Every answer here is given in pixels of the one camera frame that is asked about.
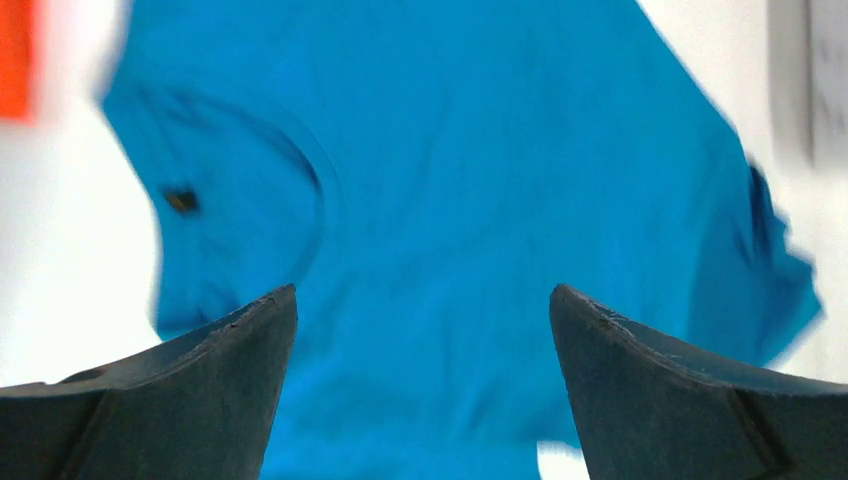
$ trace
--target orange object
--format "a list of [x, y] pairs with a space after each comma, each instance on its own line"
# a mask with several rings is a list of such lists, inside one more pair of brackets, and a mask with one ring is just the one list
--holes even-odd
[[29, 121], [36, 0], [0, 0], [0, 117]]

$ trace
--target blue cloth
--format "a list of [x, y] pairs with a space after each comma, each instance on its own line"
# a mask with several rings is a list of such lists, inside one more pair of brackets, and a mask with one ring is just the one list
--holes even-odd
[[298, 288], [263, 479], [537, 478], [537, 441], [578, 443], [558, 283], [754, 364], [819, 309], [633, 1], [136, 0], [104, 109], [165, 338]]

